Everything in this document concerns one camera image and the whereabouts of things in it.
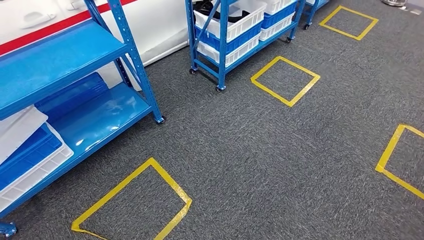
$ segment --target gray carpet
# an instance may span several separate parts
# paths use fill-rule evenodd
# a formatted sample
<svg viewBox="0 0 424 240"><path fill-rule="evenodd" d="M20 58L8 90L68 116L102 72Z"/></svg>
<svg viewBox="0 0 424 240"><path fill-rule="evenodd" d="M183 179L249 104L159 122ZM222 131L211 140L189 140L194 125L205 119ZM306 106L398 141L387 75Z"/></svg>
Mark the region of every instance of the gray carpet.
<svg viewBox="0 0 424 240"><path fill-rule="evenodd" d="M338 5L379 19L361 40L319 26ZM358 33L363 19L330 25ZM234 69L227 89L190 75L185 48L147 68L167 117L146 117L8 215L17 240L94 240L71 222L149 157L192 198L170 240L422 240L424 200L374 170L398 124L424 131L424 15L333 0L296 39ZM321 79L294 107L250 82L276 56ZM278 63L259 81L289 99L309 79ZM406 131L387 169L424 191L424 139ZM151 168L81 226L152 239L184 203Z"/></svg>

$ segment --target floor marking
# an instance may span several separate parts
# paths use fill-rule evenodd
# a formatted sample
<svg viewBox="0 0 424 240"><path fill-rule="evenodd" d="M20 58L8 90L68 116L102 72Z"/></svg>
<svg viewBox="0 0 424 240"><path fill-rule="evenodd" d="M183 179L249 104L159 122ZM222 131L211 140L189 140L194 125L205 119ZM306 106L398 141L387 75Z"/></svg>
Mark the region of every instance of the floor marking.
<svg viewBox="0 0 424 240"><path fill-rule="evenodd" d="M304 71L305 73L313 76L312 80L296 95L293 97L292 100L287 100L284 97L278 95L277 93L273 92L271 89L267 88L266 86L262 85L261 83L259 83L257 81L257 79L263 74L265 73L268 69L270 69L270 67L272 67L274 64L276 64L279 60L288 63L290 65L292 65L293 67L300 69L302 71ZM264 90L265 92L271 94L274 98L277 98L278 100L280 100L281 102L283 102L284 104L286 104L289 107L293 107L293 105L295 105L295 103L297 103L299 101L299 99L301 99L301 97L303 97L303 95L305 95L309 89L312 88L312 86L320 79L320 75L304 68L303 66L292 62L290 60L288 60L285 57L282 56L277 56L276 58L274 58L271 62L269 62L267 65L265 65L261 70L259 70L255 75L253 75L250 80L251 82L256 85L258 88Z"/></svg>
<svg viewBox="0 0 424 240"><path fill-rule="evenodd" d="M123 181L116 185L110 192L108 192L104 197L102 197L98 202L91 206L87 211L85 211L81 216L79 216L71 225L71 230L90 234L102 240L107 240L106 238L95 234L93 232L84 230L80 228L87 218L89 218L95 211L99 210L105 203L107 203L111 198L113 198L117 193L119 193L127 184L129 184L134 178L140 175L147 167L152 166L157 173L168 183L168 185L176 192L176 194L184 201L185 206L173 217L173 219L163 228L154 238L154 240L164 239L171 230L183 219L183 217L189 211L190 205L192 204L192 199L184 192L184 190L175 182L175 180L159 165L159 163L153 158L149 158L145 163L139 166L135 171L133 171L129 176L127 176Z"/></svg>
<svg viewBox="0 0 424 240"><path fill-rule="evenodd" d="M336 13L338 13L340 10L346 10L346 11L348 11L348 12L351 12L351 13L354 13L354 14L357 14L357 15L359 15L359 16L362 16L362 17L364 17L364 18L367 18L367 19L371 19L372 20L372 22L365 28L365 30L361 33L361 34L359 34L358 36L355 36L355 35L352 35L352 34L350 34L350 33L347 33L347 32L344 32L344 31L342 31L342 30L339 30L339 29L337 29L337 28L334 28L334 27L332 27L332 26L329 26L329 25L326 25L326 23L332 18L332 17L334 17L334 15L336 15ZM342 34L342 35L345 35L345 36L347 36L347 37L350 37L350 38L353 38L353 39L356 39L356 40L358 40L358 41L360 41L363 37L365 37L365 35L367 35L367 33L377 24L377 22L378 22L379 20L377 19L377 18L374 18L374 17L372 17L372 16L368 16L368 15L365 15L365 14L363 14L363 13L361 13L361 12L358 12L358 11L355 11L355 10L352 10L352 9L349 9L349 8L347 8L347 7L344 7L344 6L342 6L342 5L339 5L332 13L330 13L330 15L328 15L326 18L324 18L324 20L322 20L322 22L320 22L319 23L319 25L321 25L321 26L323 26L324 28L328 28L328 29L330 29L330 30L333 30L333 31L335 31L335 32L337 32L337 33L339 33L339 34Z"/></svg>
<svg viewBox="0 0 424 240"><path fill-rule="evenodd" d="M381 155L380 161L378 161L377 166L375 166L375 170L379 173L386 175L389 179L393 180L395 183L401 185L405 189L409 190L410 192L412 192L413 194L417 195L418 197L424 200L424 193L422 193L420 190L416 189L415 187L411 186L409 183L403 181L402 179L400 179L399 177L395 176L393 173L385 169L387 161L389 160L390 155L392 155L396 144L398 143L402 133L404 132L404 129L408 129L412 131L413 133L417 134L418 136L424 138L424 133L422 133L415 127L399 124L399 126L397 126L396 130L394 131L394 134L391 137L390 141L388 142L386 149Z"/></svg>

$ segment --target white handle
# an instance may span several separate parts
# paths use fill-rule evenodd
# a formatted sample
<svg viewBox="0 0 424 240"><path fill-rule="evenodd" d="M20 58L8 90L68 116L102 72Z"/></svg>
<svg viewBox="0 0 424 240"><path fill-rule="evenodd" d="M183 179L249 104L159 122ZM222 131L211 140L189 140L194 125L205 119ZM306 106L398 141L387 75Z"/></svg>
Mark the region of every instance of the white handle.
<svg viewBox="0 0 424 240"><path fill-rule="evenodd" d="M56 13L44 13L39 11L32 11L23 16L23 23L20 25L21 29L29 29L37 25L46 23L56 17Z"/></svg>

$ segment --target red stripe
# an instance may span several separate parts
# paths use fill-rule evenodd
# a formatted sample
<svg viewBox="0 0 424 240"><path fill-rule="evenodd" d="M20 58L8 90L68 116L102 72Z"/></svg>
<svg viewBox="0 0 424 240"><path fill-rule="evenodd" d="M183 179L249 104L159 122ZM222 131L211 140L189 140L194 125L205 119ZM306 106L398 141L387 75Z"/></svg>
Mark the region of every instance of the red stripe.
<svg viewBox="0 0 424 240"><path fill-rule="evenodd" d="M121 0L121 4L125 5L125 4L135 2L135 1L137 1L137 0ZM109 4L107 4L107 3L100 5L97 8L98 8L98 11L100 13L104 13L104 12L107 12L107 11L110 10ZM39 39L45 38L49 35L52 35L56 32L59 32L63 29L66 29L66 28L68 28L72 25L75 25L75 24L80 23L84 20L87 20L90 17L91 16L90 16L89 11L86 10L86 11L83 11L81 13L78 13L77 15L66 18L62 21L53 23L50 26L46 26L46 27L39 29L37 31L33 31L31 33L28 33L27 35L18 37L16 39L12 40L12 41L8 41L8 42L0 45L0 55L3 55L5 53L8 53L8 52L13 51L15 49L18 49L22 46L28 45L32 42L39 40Z"/></svg>

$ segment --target cart caster wheel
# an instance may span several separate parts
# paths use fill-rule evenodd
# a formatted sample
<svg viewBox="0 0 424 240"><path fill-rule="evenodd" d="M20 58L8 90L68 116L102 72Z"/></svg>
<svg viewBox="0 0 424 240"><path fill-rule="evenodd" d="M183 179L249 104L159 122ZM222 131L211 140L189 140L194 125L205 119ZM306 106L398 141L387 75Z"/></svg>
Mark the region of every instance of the cart caster wheel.
<svg viewBox="0 0 424 240"><path fill-rule="evenodd" d="M163 118L163 120L162 120L162 121L160 121L160 122L156 122L158 125L159 125L159 124L164 124L164 123L165 123L165 121L167 120L167 118L166 118L165 116L162 116L162 118Z"/></svg>

